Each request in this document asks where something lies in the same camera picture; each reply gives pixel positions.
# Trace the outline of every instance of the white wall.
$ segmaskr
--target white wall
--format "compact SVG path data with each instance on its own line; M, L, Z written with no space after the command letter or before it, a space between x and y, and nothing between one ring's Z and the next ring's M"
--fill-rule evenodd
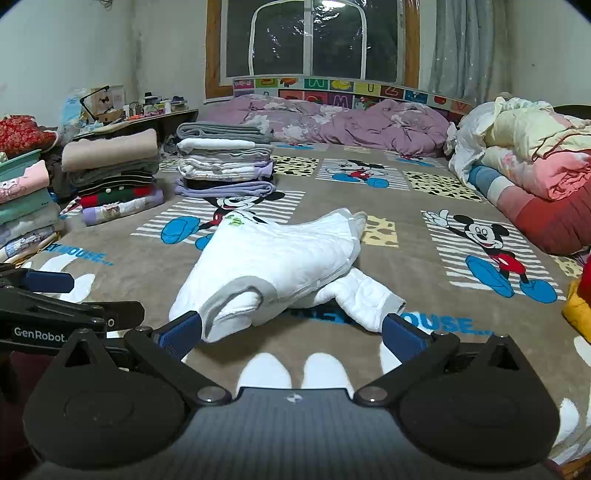
M199 107L205 96L207 0L138 0L134 39L138 91L184 96Z
M137 97L132 59L134 0L110 11L93 0L22 0L0 19L0 117L34 115L56 127L74 88L125 85Z
M510 92L591 105L591 24L566 0L508 0Z

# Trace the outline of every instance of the red floral cloth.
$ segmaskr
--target red floral cloth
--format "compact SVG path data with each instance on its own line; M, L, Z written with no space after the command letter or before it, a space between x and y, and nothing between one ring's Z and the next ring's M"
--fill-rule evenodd
M0 152L15 158L38 148L46 150L53 145L56 134L39 130L29 115L11 115L0 120Z

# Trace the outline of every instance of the beige folded blanket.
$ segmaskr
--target beige folded blanket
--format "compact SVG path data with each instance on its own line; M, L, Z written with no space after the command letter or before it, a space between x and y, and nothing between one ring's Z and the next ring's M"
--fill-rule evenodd
M109 140L78 140L64 148L62 171L80 171L118 165L158 155L158 142L154 129L139 134L115 137Z

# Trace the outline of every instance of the red cloth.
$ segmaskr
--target red cloth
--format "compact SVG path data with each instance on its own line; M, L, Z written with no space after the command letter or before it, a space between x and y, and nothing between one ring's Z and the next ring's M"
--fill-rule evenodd
M581 275L581 283L577 289L577 294L591 305L591 257L583 267L583 275Z
M47 150L56 140L56 133L39 130L29 115L11 115L0 120L0 152L15 158L30 151Z

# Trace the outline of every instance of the pink shirt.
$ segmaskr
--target pink shirt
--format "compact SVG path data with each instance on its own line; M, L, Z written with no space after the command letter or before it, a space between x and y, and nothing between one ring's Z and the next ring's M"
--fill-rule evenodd
M39 160L25 168L25 173L21 177L0 181L0 203L23 197L48 186L49 174L45 168L45 162Z

